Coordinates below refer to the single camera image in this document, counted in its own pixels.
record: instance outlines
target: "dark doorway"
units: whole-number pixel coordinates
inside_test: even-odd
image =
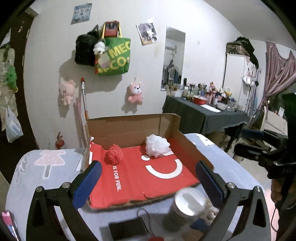
[[[6,132],[0,132],[0,171],[9,183],[11,183],[15,167],[21,157],[31,150],[38,149],[27,113],[23,80],[23,59],[33,19],[33,16],[24,12],[15,20],[11,28],[9,45],[15,50],[14,66],[18,87],[18,92],[15,93],[18,111],[17,118],[22,126],[24,135],[13,143],[8,143]]]

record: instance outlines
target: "broom handle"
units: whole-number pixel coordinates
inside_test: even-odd
[[[83,77],[81,78],[81,88],[82,88],[82,98],[83,98],[83,105],[84,105],[84,115],[85,115],[85,119],[88,120],[89,114],[87,112],[87,107],[86,107],[86,102],[85,102],[85,92],[84,92],[85,84],[84,84]]]

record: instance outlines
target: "blue poster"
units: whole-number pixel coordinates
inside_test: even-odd
[[[88,21],[91,16],[91,7],[92,3],[76,6],[71,24]]]

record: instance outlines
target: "black bag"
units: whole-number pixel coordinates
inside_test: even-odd
[[[95,55],[94,45],[99,41],[99,26],[88,32],[78,36],[76,39],[75,62],[82,65],[94,66]]]

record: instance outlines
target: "hand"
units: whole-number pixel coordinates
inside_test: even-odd
[[[274,203],[277,203],[282,198],[281,187],[282,187],[282,184],[280,184],[277,179],[272,179],[272,181],[271,181],[271,199]],[[295,191],[296,191],[296,182],[290,187],[289,194],[292,194],[292,193],[296,194]]]

